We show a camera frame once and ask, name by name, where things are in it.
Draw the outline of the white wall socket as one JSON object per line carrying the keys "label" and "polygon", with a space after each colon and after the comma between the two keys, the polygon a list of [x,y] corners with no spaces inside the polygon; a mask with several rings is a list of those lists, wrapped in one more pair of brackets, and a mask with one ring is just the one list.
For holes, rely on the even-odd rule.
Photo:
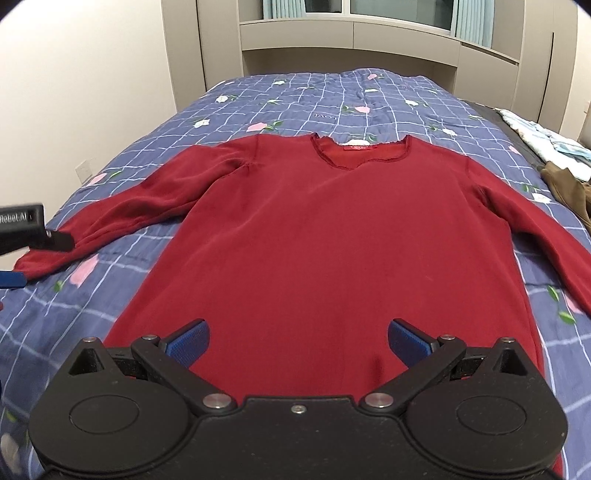
{"label": "white wall socket", "polygon": [[75,168],[76,175],[82,185],[84,185],[87,181],[92,178],[92,169],[91,165],[88,160],[82,161],[76,168]]}

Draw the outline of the brown garment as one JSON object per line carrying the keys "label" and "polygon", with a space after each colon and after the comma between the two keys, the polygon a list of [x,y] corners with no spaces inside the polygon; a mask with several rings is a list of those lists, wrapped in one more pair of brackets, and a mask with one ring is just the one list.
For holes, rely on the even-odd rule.
{"label": "brown garment", "polygon": [[591,233],[590,183],[581,182],[568,169],[561,169],[552,162],[547,162],[541,169],[541,177],[554,198],[573,212]]}

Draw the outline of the blue plaid floral bedspread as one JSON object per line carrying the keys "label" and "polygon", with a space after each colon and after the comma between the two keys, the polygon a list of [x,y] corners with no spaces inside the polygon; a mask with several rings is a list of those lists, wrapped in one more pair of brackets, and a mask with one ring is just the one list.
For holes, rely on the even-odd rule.
{"label": "blue plaid floral bedspread", "polygon": [[[91,203],[131,187],[183,148],[212,146],[249,133],[315,132],[376,144],[414,135],[466,154],[552,216],[583,245],[590,237],[558,203],[505,134],[432,80],[383,69],[345,73],[270,74],[216,85],[150,134],[136,140],[73,193],[51,219],[61,226]],[[77,341],[104,336],[122,312],[176,225],[150,226],[99,251],[81,285],[70,273],[1,294],[1,475],[34,479],[41,472],[27,421],[33,404]],[[530,299],[550,386],[569,422],[564,475],[590,475],[590,320],[550,264],[524,239],[515,257]]]}

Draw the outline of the light patterned folded clothes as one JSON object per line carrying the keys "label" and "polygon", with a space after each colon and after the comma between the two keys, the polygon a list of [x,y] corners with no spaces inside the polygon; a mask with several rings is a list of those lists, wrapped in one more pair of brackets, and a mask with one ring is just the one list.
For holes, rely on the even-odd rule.
{"label": "light patterned folded clothes", "polygon": [[590,150],[577,141],[546,129],[540,124],[525,120],[507,109],[497,109],[504,122],[541,158],[560,169],[569,170],[573,176],[588,182],[591,176]]}

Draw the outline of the dark grey bed sheet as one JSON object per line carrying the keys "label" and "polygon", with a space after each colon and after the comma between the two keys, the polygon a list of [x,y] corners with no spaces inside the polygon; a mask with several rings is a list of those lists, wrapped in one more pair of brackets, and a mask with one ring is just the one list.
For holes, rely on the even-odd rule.
{"label": "dark grey bed sheet", "polygon": [[482,105],[476,102],[465,100],[465,103],[469,105],[478,115],[482,116],[489,122],[493,123],[498,127],[505,136],[511,141],[512,145],[517,151],[524,156],[526,161],[538,172],[544,167],[544,162],[541,158],[521,139],[521,137],[503,120],[501,115],[486,105]]}

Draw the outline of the beige built-in window cabinet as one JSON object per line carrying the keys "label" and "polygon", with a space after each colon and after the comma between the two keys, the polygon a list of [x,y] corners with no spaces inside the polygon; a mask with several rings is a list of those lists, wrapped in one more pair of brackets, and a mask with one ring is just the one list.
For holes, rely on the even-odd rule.
{"label": "beige built-in window cabinet", "polygon": [[572,1],[494,1],[486,48],[436,27],[349,13],[263,19],[262,1],[164,1],[174,102],[187,107],[225,80],[379,67],[423,75],[455,96],[507,108],[552,130],[564,122],[579,10]]}

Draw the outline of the window with teal curtains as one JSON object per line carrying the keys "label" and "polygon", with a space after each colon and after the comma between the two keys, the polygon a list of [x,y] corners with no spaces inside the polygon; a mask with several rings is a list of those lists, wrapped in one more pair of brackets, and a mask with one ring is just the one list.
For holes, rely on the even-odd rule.
{"label": "window with teal curtains", "polygon": [[491,48],[493,43],[493,0],[264,0],[262,8],[265,20],[301,18],[307,13],[349,13],[436,27],[486,48]]}

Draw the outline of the red long-sleeve sweater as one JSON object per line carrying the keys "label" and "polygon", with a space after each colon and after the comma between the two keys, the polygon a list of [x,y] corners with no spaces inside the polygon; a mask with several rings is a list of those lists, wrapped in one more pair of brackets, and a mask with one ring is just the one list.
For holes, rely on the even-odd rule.
{"label": "red long-sleeve sweater", "polygon": [[16,269],[38,279],[172,217],[179,229],[106,342],[204,319],[211,343],[193,371],[238,399],[368,393],[401,371],[387,341],[394,318],[477,346],[510,336],[541,363],[516,233],[590,305],[583,245],[476,161],[412,136],[189,147],[68,220],[71,252],[32,251]]}

